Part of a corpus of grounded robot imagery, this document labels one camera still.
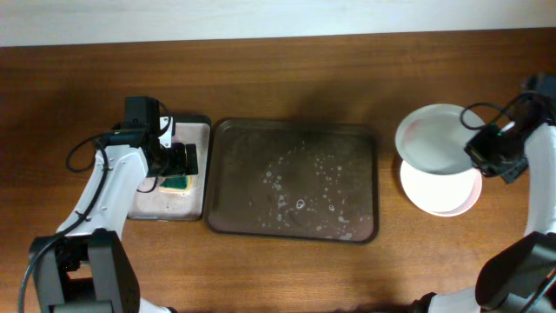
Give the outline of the green and yellow sponge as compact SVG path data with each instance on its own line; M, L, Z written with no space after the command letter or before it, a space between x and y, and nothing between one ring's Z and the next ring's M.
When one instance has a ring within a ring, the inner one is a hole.
M166 177L159 185L159 190L165 193L185 193L190 185L189 176Z

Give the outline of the pale green plate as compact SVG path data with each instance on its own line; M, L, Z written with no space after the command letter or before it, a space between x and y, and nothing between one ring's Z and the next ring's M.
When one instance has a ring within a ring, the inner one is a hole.
M454 175L472 168L464 148L485 123L454 104L431 104L407 115L395 132L401 158L417 170Z

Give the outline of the pink plate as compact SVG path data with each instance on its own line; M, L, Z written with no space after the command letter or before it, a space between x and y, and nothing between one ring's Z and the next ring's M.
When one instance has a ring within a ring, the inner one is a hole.
M454 175L435 175L403 161L400 182L407 198L428 214L452 217L469 211L482 190L482 175L470 169Z

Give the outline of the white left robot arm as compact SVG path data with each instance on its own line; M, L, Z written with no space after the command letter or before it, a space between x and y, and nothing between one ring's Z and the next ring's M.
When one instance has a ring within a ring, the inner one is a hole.
M174 143L175 119L153 97L128 97L125 117L88 138L91 176L68 218L30 246L19 290L24 310L29 282L42 312L164 312L141 296L121 235L141 183L184 191L198 172L196 146Z

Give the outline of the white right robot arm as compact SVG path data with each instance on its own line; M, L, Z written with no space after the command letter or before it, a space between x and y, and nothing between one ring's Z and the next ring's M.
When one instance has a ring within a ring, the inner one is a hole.
M508 192L486 203L500 217L527 214L521 237L487 261L473 285L451 294L431 292L407 312L553 312L555 310L555 76L527 78L520 93L488 122L471 106L432 104L407 115L395 132L404 191L418 207L425 196L445 196L427 184L446 178L447 191L463 198L438 216L469 210L484 178L515 182L530 174L529 201L512 203Z

